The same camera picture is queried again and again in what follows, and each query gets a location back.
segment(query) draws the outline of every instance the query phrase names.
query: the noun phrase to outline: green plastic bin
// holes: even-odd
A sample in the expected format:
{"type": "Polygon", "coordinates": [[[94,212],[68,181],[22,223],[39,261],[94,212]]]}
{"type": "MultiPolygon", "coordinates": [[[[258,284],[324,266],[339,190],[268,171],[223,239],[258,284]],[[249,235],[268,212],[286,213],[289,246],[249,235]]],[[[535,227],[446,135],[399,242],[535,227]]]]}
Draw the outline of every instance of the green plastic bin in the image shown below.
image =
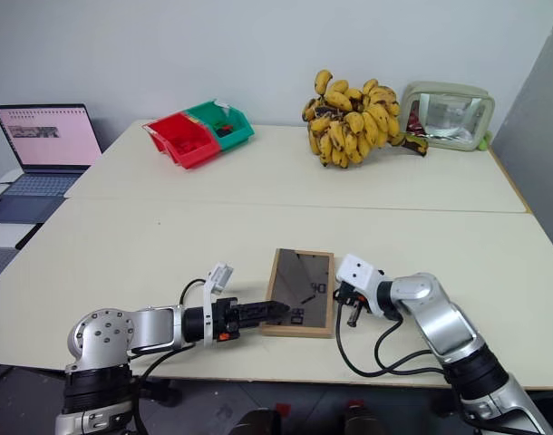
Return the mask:
{"type": "Polygon", "coordinates": [[[234,107],[228,109],[227,116],[223,107],[216,105],[213,101],[207,101],[186,109],[184,113],[206,124],[222,150],[229,150],[247,141],[250,136],[255,134],[244,113],[234,107]],[[226,124],[231,125],[234,130],[226,136],[218,136],[216,129],[226,124]]]}

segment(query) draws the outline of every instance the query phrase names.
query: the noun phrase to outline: gray panel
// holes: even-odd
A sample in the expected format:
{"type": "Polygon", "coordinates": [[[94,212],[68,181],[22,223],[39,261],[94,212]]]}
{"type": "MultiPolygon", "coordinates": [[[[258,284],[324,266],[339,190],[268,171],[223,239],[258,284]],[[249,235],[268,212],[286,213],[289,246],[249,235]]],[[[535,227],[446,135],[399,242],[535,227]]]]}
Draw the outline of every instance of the gray panel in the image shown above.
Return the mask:
{"type": "Polygon", "coordinates": [[[553,30],[493,149],[553,242],[553,30]]]}

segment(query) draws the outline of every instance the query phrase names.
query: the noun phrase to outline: bunch of bananas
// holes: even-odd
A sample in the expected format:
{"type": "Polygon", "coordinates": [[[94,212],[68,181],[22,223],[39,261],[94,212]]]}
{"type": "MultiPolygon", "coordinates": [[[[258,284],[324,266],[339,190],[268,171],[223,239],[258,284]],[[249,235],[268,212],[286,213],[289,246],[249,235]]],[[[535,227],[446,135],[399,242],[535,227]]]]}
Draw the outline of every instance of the bunch of bananas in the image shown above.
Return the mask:
{"type": "Polygon", "coordinates": [[[319,96],[303,109],[311,151],[323,166],[333,163],[348,168],[349,162],[359,164],[387,141],[426,154],[425,140],[400,133],[400,105],[393,89],[380,86],[375,79],[365,82],[361,90],[350,88],[347,80],[327,87],[332,78],[327,70],[316,75],[315,92],[319,96]]]}

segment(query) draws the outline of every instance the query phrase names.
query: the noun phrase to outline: red plastic bin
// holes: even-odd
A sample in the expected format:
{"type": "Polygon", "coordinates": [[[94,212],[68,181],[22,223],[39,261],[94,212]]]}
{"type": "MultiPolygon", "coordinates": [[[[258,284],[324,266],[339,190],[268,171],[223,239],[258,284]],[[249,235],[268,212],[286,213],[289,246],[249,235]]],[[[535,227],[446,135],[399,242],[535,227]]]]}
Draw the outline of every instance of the red plastic bin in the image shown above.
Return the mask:
{"type": "Polygon", "coordinates": [[[145,124],[143,128],[159,152],[165,152],[184,168],[192,168],[221,152],[208,128],[182,112],[145,124]]]}

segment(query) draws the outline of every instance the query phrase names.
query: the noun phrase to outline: floor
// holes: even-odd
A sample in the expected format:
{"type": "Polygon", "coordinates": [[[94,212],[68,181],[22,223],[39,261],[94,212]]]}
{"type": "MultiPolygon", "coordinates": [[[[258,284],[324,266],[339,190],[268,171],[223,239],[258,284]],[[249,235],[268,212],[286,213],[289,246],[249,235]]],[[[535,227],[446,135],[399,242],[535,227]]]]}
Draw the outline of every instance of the floor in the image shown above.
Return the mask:
{"type": "MultiPolygon", "coordinates": [[[[0,366],[0,374],[6,369],[0,366]]],[[[181,391],[179,405],[141,401],[150,435],[228,434],[244,414],[257,408],[278,408],[285,415],[285,434],[338,434],[343,410],[355,402],[374,411],[388,435],[472,434],[457,416],[439,418],[431,411],[432,398],[440,390],[186,380],[172,385],[181,391]]],[[[62,390],[61,380],[12,368],[0,379],[0,435],[53,433],[62,390]]]]}

